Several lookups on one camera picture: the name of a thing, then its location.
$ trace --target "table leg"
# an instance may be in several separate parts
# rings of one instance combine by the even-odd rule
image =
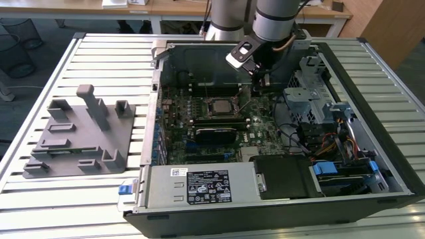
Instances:
[[[346,18],[334,19],[334,23],[333,23],[331,27],[329,28],[326,37],[338,37],[339,36],[345,22],[346,22]]]
[[[149,20],[151,24],[151,33],[161,34],[161,16],[150,16]]]

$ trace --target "power supply label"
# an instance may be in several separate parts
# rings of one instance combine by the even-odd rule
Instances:
[[[186,178],[190,205],[231,202],[227,170],[187,172]]]

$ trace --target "chair leg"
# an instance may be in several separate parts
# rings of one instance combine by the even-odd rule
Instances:
[[[14,95],[8,90],[8,88],[5,87],[1,81],[0,81],[0,98],[6,102],[14,99]]]
[[[56,24],[58,26],[58,28],[64,28],[65,27],[65,19],[54,19]]]

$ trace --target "screw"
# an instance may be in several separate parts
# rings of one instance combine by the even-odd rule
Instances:
[[[263,192],[265,191],[265,186],[262,183],[258,183],[258,191]]]

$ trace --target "blue latch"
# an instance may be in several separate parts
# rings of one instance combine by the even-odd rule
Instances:
[[[157,108],[157,115],[158,115],[158,116],[162,115],[162,110],[161,110],[161,108]]]
[[[369,161],[369,165],[370,165],[371,171],[374,173],[379,171],[379,168],[378,168],[375,161]]]
[[[233,153],[223,153],[223,159],[227,160],[227,158],[231,156]]]
[[[337,167],[333,162],[318,162],[313,165],[314,174],[331,174],[338,173]]]
[[[133,194],[131,191],[133,191],[131,185],[120,185],[118,195],[130,195],[130,194]]]

